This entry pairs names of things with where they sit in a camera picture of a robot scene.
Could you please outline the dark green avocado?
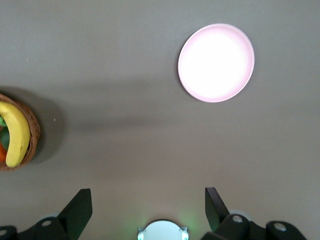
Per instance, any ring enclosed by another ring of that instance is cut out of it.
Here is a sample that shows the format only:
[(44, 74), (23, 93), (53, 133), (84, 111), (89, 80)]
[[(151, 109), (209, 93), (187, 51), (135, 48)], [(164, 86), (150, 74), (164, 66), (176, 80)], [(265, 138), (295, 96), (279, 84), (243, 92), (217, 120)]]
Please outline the dark green avocado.
[(7, 150), (9, 148), (10, 133), (7, 128), (3, 128), (2, 131), (0, 132), (0, 143), (4, 149)]

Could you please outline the pink round plate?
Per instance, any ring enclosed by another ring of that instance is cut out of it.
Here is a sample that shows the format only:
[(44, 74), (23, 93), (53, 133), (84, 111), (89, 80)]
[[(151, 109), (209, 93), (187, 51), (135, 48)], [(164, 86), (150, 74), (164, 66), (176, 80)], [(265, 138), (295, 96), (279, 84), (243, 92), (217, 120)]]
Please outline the pink round plate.
[(185, 42), (177, 72), (193, 98), (219, 103), (242, 91), (254, 66), (255, 52), (248, 36), (233, 25), (216, 23), (197, 30)]

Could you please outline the yellow banana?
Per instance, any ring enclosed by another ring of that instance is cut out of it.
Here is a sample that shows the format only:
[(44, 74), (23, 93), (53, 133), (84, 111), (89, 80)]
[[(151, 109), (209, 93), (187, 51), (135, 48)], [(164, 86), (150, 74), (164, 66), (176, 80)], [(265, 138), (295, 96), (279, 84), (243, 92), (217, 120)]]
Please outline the yellow banana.
[(0, 116), (9, 132), (9, 145), (5, 163), (17, 167), (24, 159), (30, 143), (30, 127), (23, 113), (13, 104), (0, 101)]

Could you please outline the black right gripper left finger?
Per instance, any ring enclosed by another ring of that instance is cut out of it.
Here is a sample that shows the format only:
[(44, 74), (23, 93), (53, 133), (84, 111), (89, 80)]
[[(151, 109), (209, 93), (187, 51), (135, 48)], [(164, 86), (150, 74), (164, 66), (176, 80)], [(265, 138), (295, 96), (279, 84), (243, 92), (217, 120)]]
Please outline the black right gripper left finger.
[(0, 226), (0, 240), (78, 240), (92, 212), (91, 190), (84, 188), (57, 216), (43, 218), (24, 231), (18, 232), (13, 225)]

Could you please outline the brown wicker basket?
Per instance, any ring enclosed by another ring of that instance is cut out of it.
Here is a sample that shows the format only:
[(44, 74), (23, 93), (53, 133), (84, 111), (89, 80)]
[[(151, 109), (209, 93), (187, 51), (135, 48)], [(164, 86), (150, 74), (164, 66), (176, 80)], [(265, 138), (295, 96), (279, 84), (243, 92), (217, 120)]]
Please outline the brown wicker basket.
[[(29, 129), (30, 129), (29, 146), (22, 162), (16, 167), (8, 167), (6, 162), (0, 162), (0, 171), (12, 171), (12, 170), (16, 170), (18, 168), (23, 167), (24, 165), (29, 163), (31, 159), (34, 157), (36, 153), (37, 143), (41, 135), (41, 129), (35, 114), (26, 104), (18, 100), (12, 100), (8, 96), (1, 93), (0, 93), (0, 102), (7, 102), (15, 105), (23, 113), (24, 117), (28, 122)], [(8, 127), (0, 126), (0, 132), (2, 131), (3, 128), (8, 129)]]

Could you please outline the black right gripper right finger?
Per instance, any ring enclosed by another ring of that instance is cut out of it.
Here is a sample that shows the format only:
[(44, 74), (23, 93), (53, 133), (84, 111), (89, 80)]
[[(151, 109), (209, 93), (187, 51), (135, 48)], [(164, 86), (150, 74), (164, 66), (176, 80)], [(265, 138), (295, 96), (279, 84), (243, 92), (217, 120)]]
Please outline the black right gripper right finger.
[(288, 222), (274, 220), (261, 227), (242, 214), (230, 213), (214, 187), (205, 188), (205, 214), (211, 231), (204, 240), (307, 240)]

